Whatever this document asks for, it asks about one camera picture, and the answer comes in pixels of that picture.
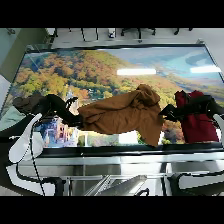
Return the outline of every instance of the floor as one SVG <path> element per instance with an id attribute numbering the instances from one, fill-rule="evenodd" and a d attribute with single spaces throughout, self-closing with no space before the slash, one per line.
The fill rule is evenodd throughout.
<path id="1" fill-rule="evenodd" d="M 58 37 L 55 38 L 53 42 L 53 47 L 64 48 L 64 47 L 75 47 L 75 46 L 94 46 L 94 45 L 113 45 L 115 40 L 118 40 L 119 43 L 136 43 L 138 44 L 138 32 L 133 29 L 132 32 L 128 31 L 122 37 L 120 35 L 121 29 L 116 29 L 116 38 L 110 39 L 108 37 L 108 28 L 98 28 L 99 41 L 96 41 L 96 33 L 95 28 L 85 28 L 84 34 L 86 38 L 86 42 L 82 39 L 82 34 L 80 28 L 71 28 L 72 32 L 69 32 L 69 29 L 58 28 Z M 224 52 L 224 28 L 195 28 L 191 32 L 188 31 L 187 28 L 180 29 L 180 32 L 177 36 L 173 35 L 175 29 L 172 28 L 158 28 L 156 31 L 156 35 L 152 36 L 152 31 L 148 29 L 142 30 L 142 39 L 144 43 L 196 43 L 196 41 L 200 38 L 205 41 L 210 52 L 215 58 L 218 66 L 221 70 L 224 71 L 224 61 L 223 61 L 223 52 Z M 98 167 L 94 173 L 91 167 L 86 167 L 86 175 L 97 175 L 101 174 L 99 171 L 102 170 L 103 167 Z M 150 164 L 147 167 L 148 172 L 157 173 L 159 171 L 158 164 Z M 179 163 L 169 164 L 168 170 L 172 171 L 197 171 L 197 170 L 220 170 L 224 169 L 223 161 L 218 162 L 205 162 L 205 163 Z M 48 175 L 75 175 L 76 170 L 73 167 L 40 167 L 40 175 L 48 176 Z M 115 170 L 111 169 L 111 174 L 118 174 L 117 172 L 121 171 L 128 174 L 130 172 L 130 167 L 125 166 L 123 169 L 116 168 Z M 21 172 L 24 175 L 35 175 L 34 170 L 32 168 L 21 167 Z M 8 189 L 0 187 L 0 195 L 18 195 Z"/>

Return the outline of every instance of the dark cloth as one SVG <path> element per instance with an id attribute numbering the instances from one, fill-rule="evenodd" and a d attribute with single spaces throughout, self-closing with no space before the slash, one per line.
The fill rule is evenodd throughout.
<path id="1" fill-rule="evenodd" d="M 27 98 L 17 97 L 13 100 L 13 106 L 20 112 L 24 114 L 31 113 L 34 106 L 36 106 L 41 99 L 43 99 L 40 93 L 33 94 Z"/>
<path id="2" fill-rule="evenodd" d="M 175 93 L 177 107 L 183 107 L 189 102 L 189 98 L 203 96 L 202 92 L 195 90 L 192 93 L 186 94 L 184 91 Z M 219 141 L 216 130 L 212 122 L 206 114 L 192 114 L 186 116 L 181 121 L 181 127 L 186 143 Z"/>
<path id="3" fill-rule="evenodd" d="M 147 144 L 157 146 L 163 125 L 159 100 L 148 85 L 141 84 L 135 91 L 80 107 L 82 130 L 101 134 L 137 130 Z"/>

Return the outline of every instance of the red cloth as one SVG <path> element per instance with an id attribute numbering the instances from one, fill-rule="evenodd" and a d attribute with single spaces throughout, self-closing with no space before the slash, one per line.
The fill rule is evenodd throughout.
<path id="1" fill-rule="evenodd" d="M 203 96 L 202 92 L 195 90 L 192 93 L 186 94 L 184 91 L 175 93 L 175 100 L 177 103 L 177 107 L 183 107 L 187 104 L 188 96 L 190 98 L 196 98 L 198 96 Z M 181 121 L 181 127 L 184 134 L 186 143 L 194 143 L 194 142 L 207 142 L 207 141 L 216 141 L 218 142 L 218 136 L 216 134 L 216 129 L 212 122 L 200 121 L 210 119 L 206 114 L 197 114 L 197 115 L 188 115 L 186 119 Z"/>

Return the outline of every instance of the white floor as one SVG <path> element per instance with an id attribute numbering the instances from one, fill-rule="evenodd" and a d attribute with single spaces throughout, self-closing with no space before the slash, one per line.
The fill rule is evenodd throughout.
<path id="1" fill-rule="evenodd" d="M 94 46 L 100 45 L 101 43 L 105 44 L 114 44 L 114 40 L 122 40 L 122 43 L 128 43 L 133 39 L 138 38 L 137 30 L 133 29 L 131 32 L 127 31 L 122 37 L 121 29 L 116 29 L 116 38 L 110 39 L 108 37 L 108 28 L 98 28 L 99 33 L 99 41 L 96 41 L 96 33 L 95 28 L 85 28 L 84 34 L 87 42 L 84 42 L 82 39 L 82 34 L 80 28 L 71 28 L 72 32 L 69 32 L 69 29 L 58 28 L 58 37 L 55 38 L 53 46 L 54 47 L 77 47 L 77 46 Z M 204 40 L 215 58 L 218 66 L 221 70 L 224 71 L 224 28 L 194 28 L 192 31 L 188 31 L 188 29 L 180 29 L 180 32 L 177 36 L 173 35 L 175 29 L 172 28 L 157 28 L 156 35 L 152 36 L 152 31 L 148 29 L 142 30 L 142 44 L 146 42 L 150 43 L 196 43 L 196 41 L 200 38 Z M 152 172 L 155 170 L 158 164 L 155 164 L 155 167 L 152 167 L 148 170 L 148 172 Z M 195 162 L 195 163 L 176 163 L 169 164 L 168 170 L 176 171 L 217 171 L 224 169 L 223 161 L 211 161 L 211 162 Z M 42 169 L 42 175 L 52 175 L 52 170 L 44 167 Z M 71 169 L 63 170 L 63 175 L 71 175 Z M 0 187 L 0 195 L 17 195 L 14 192 L 11 192 L 5 188 Z"/>

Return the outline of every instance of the wall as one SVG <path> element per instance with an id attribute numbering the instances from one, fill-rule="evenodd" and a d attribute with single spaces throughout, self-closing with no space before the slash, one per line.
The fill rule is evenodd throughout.
<path id="1" fill-rule="evenodd" d="M 0 28 L 0 74 L 12 82 L 29 44 L 42 44 L 47 36 L 45 28 L 13 28 L 15 34 L 8 34 Z"/>

